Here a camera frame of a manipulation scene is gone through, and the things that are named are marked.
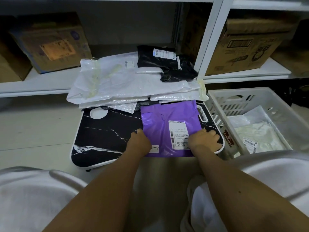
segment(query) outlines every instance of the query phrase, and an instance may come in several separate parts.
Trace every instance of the black marble-pattern tray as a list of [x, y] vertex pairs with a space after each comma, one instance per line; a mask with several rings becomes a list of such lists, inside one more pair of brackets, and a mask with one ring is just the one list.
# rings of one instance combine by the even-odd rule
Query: black marble-pattern tray
[[[197, 101], [208, 119], [200, 120], [201, 127], [207, 131], [215, 130], [220, 135], [219, 143], [223, 144], [223, 137], [218, 130], [212, 116], [202, 101]], [[91, 109], [85, 109], [74, 140], [71, 152], [72, 162], [81, 168], [91, 169], [113, 162], [126, 149], [131, 133], [143, 128], [141, 112], [133, 114], [110, 109], [102, 119], [90, 117]]]

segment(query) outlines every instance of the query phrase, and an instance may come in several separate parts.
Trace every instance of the purple plastic mailer bag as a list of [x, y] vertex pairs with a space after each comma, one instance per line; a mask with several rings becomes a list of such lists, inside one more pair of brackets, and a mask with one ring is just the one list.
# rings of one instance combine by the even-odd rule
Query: purple plastic mailer bag
[[195, 100], [141, 107], [143, 131], [152, 148], [148, 157], [193, 156], [189, 135], [201, 129]]

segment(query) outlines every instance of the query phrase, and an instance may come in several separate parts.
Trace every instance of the hand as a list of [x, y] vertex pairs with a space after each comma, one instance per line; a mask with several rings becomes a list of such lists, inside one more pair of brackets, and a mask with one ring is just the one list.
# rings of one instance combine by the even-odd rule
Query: hand
[[137, 133], [131, 133], [131, 138], [128, 141], [126, 151], [134, 152], [144, 157], [149, 153], [150, 149], [151, 143], [142, 129], [138, 129]]
[[201, 129], [189, 136], [188, 145], [192, 152], [198, 146], [209, 148], [211, 152], [215, 152], [222, 148], [222, 144], [218, 143], [219, 138], [220, 136], [216, 134], [215, 130], [207, 132], [206, 129]]

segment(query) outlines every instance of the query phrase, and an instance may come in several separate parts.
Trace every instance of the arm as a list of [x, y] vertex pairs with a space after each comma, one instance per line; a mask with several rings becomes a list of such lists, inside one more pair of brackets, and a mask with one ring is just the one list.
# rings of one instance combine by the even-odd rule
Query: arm
[[189, 137], [219, 215], [229, 232], [308, 231], [309, 218], [257, 179], [227, 164], [214, 152], [219, 136], [206, 130]]
[[76, 195], [43, 232], [122, 231], [139, 162], [150, 148], [141, 129], [132, 133], [126, 151]]

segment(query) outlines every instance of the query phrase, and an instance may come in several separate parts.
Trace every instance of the white plastic storage basket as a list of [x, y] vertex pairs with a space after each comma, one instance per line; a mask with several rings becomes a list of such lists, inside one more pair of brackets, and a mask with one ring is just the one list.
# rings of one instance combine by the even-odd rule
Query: white plastic storage basket
[[209, 90], [208, 96], [205, 104], [226, 140], [225, 158], [234, 158], [238, 152], [249, 154], [227, 117], [242, 115], [259, 105], [281, 133], [279, 138], [288, 143], [287, 149], [309, 153], [309, 125], [270, 88]]

